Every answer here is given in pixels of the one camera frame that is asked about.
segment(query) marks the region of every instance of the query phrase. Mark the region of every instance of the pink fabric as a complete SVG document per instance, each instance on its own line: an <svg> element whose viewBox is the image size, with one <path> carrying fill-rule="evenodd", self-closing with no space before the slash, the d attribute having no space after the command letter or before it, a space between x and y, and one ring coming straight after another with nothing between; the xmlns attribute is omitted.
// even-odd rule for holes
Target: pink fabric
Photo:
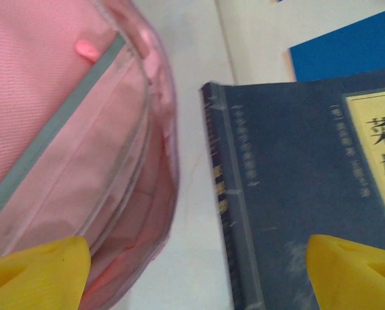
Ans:
<svg viewBox="0 0 385 310"><path fill-rule="evenodd" d="M0 213L0 256L85 236L88 310L117 302L168 238L179 177L171 70L129 0L0 3L0 182L118 32L132 44Z"/></svg>

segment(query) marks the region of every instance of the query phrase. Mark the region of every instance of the white surface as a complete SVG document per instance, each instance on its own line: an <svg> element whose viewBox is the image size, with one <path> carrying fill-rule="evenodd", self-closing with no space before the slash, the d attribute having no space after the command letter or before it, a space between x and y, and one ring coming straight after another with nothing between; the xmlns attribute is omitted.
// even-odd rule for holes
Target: white surface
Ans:
<svg viewBox="0 0 385 310"><path fill-rule="evenodd" d="M164 251L114 310L229 310L199 88L232 83L213 0L134 0L161 35L178 85L182 182ZM287 49L385 10L385 0L218 0L239 83L292 80Z"/></svg>

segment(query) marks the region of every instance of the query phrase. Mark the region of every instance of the blue book cover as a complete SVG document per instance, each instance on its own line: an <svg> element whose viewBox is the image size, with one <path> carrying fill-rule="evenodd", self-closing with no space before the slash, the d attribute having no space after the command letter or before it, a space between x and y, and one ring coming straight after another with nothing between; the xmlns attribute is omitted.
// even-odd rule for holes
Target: blue book cover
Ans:
<svg viewBox="0 0 385 310"><path fill-rule="evenodd" d="M297 81L385 68L385 11L290 48Z"/></svg>
<svg viewBox="0 0 385 310"><path fill-rule="evenodd" d="M311 235L385 249L385 69L202 96L235 309L318 310Z"/></svg>

